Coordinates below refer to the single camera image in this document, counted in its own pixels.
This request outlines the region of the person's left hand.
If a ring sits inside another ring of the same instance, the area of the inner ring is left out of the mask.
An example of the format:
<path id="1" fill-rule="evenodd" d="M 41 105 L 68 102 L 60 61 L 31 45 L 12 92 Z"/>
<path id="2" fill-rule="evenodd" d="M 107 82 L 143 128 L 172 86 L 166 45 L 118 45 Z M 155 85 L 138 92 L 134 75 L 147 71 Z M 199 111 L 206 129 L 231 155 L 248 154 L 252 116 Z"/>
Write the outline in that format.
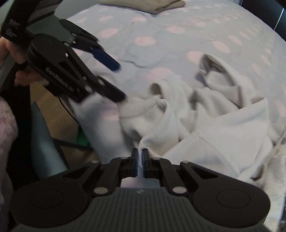
<path id="1" fill-rule="evenodd" d="M 12 61 L 15 61 L 17 64 L 23 64 L 26 61 L 26 55 L 23 49 L 6 38 L 1 37 L 1 68 L 8 57 L 11 57 Z M 24 70 L 18 70 L 16 72 L 14 84 L 27 86 L 31 83 L 43 80 L 44 78 L 36 71 L 31 68 L 25 68 Z"/>

